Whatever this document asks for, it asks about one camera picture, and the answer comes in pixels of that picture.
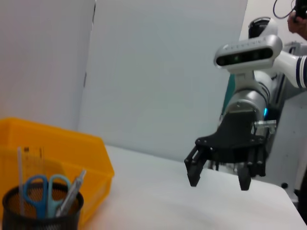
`yellow box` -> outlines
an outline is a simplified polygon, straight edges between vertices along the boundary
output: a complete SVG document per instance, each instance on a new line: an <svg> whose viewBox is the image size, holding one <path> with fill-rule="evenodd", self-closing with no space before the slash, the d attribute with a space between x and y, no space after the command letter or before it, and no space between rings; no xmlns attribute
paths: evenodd
<svg viewBox="0 0 307 230"><path fill-rule="evenodd" d="M54 173L62 173L72 182L82 169L87 170L80 190L84 197L81 224L90 218L110 192L114 170L101 138L8 118L0 121L0 146L1 198L18 185L16 149L19 146L44 149L48 178Z"/></svg>

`blue scissors handle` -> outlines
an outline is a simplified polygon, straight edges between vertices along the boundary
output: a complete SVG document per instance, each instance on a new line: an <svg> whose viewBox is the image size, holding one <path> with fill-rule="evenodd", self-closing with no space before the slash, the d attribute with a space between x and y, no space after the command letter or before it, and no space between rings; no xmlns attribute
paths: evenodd
<svg viewBox="0 0 307 230"><path fill-rule="evenodd" d="M50 177L49 185L48 185L48 201L47 201L47 217L48 218L52 218L52 217L55 216L57 208L63 202L63 199L61 199L61 200L52 199L52 185L53 185L54 179L63 180L66 183L68 189L71 186L71 182L69 181L69 179L67 177L61 175L61 174L55 174L55 175Z"/></svg>
<svg viewBox="0 0 307 230"><path fill-rule="evenodd" d="M42 179L43 181L43 197L40 201L34 201L28 197L28 187L31 184L33 180L36 179ZM33 177L30 177L26 183L24 184L24 199L29 204L33 205L36 209L36 217L38 219L45 218L46 216L46 203L47 203L47 185L48 185L48 179L44 175L35 175Z"/></svg>

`pen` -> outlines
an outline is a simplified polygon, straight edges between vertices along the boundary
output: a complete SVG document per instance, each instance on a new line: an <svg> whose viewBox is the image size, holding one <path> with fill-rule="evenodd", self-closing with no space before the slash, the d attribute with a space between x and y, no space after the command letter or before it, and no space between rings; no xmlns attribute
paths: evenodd
<svg viewBox="0 0 307 230"><path fill-rule="evenodd" d="M71 184L71 188L68 190L63 203L60 205L56 212L56 217L64 216L68 213L82 186L85 174L86 170L82 170L80 176L76 177L76 179L73 181L73 183Z"/></svg>

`ruler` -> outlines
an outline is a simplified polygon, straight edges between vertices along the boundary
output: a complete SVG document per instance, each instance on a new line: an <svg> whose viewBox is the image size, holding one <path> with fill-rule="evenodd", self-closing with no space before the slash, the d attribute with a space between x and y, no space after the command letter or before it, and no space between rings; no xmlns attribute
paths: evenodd
<svg viewBox="0 0 307 230"><path fill-rule="evenodd" d="M45 156L42 147L22 147L23 183L37 174L45 175Z"/></svg>

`mesh pen holder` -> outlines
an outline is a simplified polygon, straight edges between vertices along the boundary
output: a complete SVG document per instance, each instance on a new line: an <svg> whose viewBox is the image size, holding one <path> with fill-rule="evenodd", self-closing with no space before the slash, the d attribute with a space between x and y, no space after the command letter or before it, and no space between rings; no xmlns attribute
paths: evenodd
<svg viewBox="0 0 307 230"><path fill-rule="evenodd" d="M67 194L67 186L53 183L52 197L54 200L63 199ZM43 195L43 184L32 183L29 185L28 196L39 201ZM2 230L77 230L83 197L78 193L76 200L67 215L56 218L36 218L36 209L24 201L24 215L20 212L19 188L8 191L2 200L3 219Z"/></svg>

